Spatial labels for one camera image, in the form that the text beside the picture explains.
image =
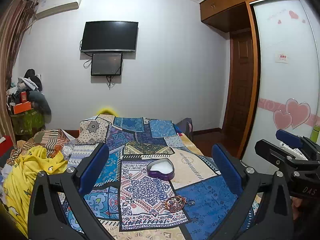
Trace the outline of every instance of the yellow towel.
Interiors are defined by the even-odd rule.
[[[26,237],[29,203],[38,172],[44,170],[47,174],[62,173],[67,168],[67,163],[60,151],[55,157],[47,158],[47,149],[42,146],[32,147],[26,155],[19,155],[15,160],[3,186],[9,213]]]

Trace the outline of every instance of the television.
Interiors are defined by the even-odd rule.
[[[136,51],[137,22],[86,22],[81,52]]]
[[[122,53],[97,52],[92,54],[92,76],[121,75]]]

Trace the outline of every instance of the white air conditioner unit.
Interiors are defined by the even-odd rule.
[[[78,9],[80,3],[81,0],[43,0],[39,3],[36,17],[40,19],[52,14]]]

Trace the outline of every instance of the brown curtain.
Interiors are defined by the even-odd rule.
[[[15,137],[7,112],[6,91],[25,28],[34,14],[36,0],[13,0],[0,19],[0,135]]]

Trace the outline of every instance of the hanging power cord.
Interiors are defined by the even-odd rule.
[[[80,52],[81,52],[81,44],[82,44],[82,40],[80,41],[80,45],[79,45],[79,51],[80,51]],[[91,59],[89,59],[89,60],[87,60],[85,63],[83,63],[83,67],[84,67],[84,68],[88,68],[88,67],[91,65],[91,63],[92,63],[92,56],[89,55],[89,54],[87,54],[87,53],[85,53],[85,52],[84,52],[84,54],[86,54],[87,56],[91,57]]]
[[[122,57],[122,61],[121,61],[121,64],[120,64],[120,67],[118,68],[118,70],[116,71],[116,73],[119,71],[119,69],[122,67],[122,64],[123,64],[123,57]],[[114,76],[106,76],[107,80],[108,80],[108,87],[109,89],[111,88],[111,81],[113,79]]]

